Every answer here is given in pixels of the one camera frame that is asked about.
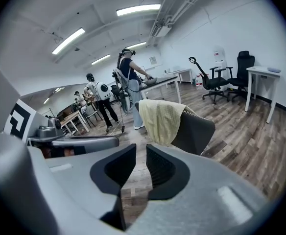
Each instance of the yellow cloth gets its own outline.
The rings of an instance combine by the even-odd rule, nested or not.
[[[195,114],[188,106],[164,100],[144,99],[139,102],[139,112],[150,138],[168,146],[177,136],[180,116],[184,109]]]

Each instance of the person wearing headset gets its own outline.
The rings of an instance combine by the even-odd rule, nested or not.
[[[117,68],[121,70],[124,77],[129,79],[128,92],[132,97],[132,102],[134,104],[135,102],[138,102],[142,99],[142,95],[139,92],[138,77],[135,71],[137,71],[142,75],[145,75],[147,80],[152,79],[153,77],[147,74],[144,70],[142,70],[139,66],[137,66],[136,63],[132,61],[131,59],[132,55],[135,55],[135,51],[131,51],[126,48],[123,49],[121,53],[119,53]],[[138,130],[144,127],[144,124],[138,110],[135,107],[133,107],[132,109],[133,109],[134,129]]]
[[[88,74],[86,74],[86,78],[89,81],[89,83],[84,87],[84,93],[87,95],[93,96],[93,95],[95,95],[95,85],[96,85],[94,76],[91,73],[88,73]],[[112,125],[111,121],[109,120],[109,117],[107,116],[107,113],[106,113],[104,106],[109,111],[110,116],[113,118],[113,120],[116,123],[119,123],[117,114],[115,113],[114,109],[110,105],[109,98],[106,100],[97,100],[97,103],[98,103],[98,109],[104,117],[107,128],[111,128],[111,127],[113,127],[113,125]]]

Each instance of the ponytail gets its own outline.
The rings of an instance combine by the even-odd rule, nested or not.
[[[117,62],[117,69],[120,67],[120,59],[122,57],[122,53],[119,53],[118,62]]]

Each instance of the white table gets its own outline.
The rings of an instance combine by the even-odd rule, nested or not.
[[[182,73],[185,73],[185,72],[188,72],[188,73],[189,73],[189,76],[190,76],[190,81],[189,81],[189,82],[192,84],[193,81],[192,81],[192,70],[191,70],[191,69],[176,70],[176,71],[164,73],[164,75],[165,75],[165,76],[168,76],[168,75],[176,76],[176,75],[178,75],[179,81],[180,81],[180,83],[181,83],[181,82],[182,82],[181,74],[182,74]]]
[[[71,123],[73,125],[73,127],[75,128],[76,131],[78,131],[77,127],[74,125],[73,123],[73,119],[78,117],[78,119],[80,120],[80,122],[82,123],[84,129],[87,132],[90,132],[89,128],[85,125],[84,121],[83,121],[83,117],[81,115],[81,113],[79,111],[74,112],[72,114],[70,114],[68,117],[66,117],[63,121],[61,121],[61,128],[65,126],[65,128],[68,130],[68,132],[72,135],[72,131],[70,130],[70,128],[67,126],[68,123]]]
[[[276,90],[277,90],[277,85],[280,79],[281,73],[276,73],[269,71],[267,67],[262,67],[262,66],[253,66],[250,68],[246,69],[249,72],[249,87],[247,91],[247,99],[246,99],[246,105],[245,105],[245,111],[247,112],[250,104],[250,98],[251,98],[251,91],[252,91],[252,74],[255,75],[255,92],[254,92],[254,99],[256,99],[256,94],[257,94],[257,88],[258,88],[258,82],[259,82],[259,76],[268,76],[274,78],[274,84],[273,84],[273,96],[272,96],[272,101],[271,101],[271,109],[267,118],[266,123],[269,123],[272,117],[272,114],[274,113],[274,109],[276,106]]]
[[[178,94],[178,101],[179,101],[179,104],[181,104],[181,97],[180,97],[180,91],[179,91],[179,86],[178,86],[178,77],[175,76],[175,77],[159,77],[157,78],[157,81],[155,84],[152,84],[152,85],[148,85],[146,87],[144,87],[143,89],[141,89],[141,94],[142,94],[142,98],[143,99],[146,99],[146,95],[145,95],[145,92],[148,92],[152,89],[155,89],[157,87],[160,87],[160,86],[163,86],[163,85],[167,85],[168,83],[171,83],[171,82],[174,82],[175,85],[176,85],[176,90],[177,90],[177,94]]]

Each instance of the hand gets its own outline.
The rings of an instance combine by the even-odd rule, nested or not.
[[[145,77],[146,77],[147,80],[153,79],[153,77],[151,75],[149,75],[149,74],[147,76],[145,76]]]

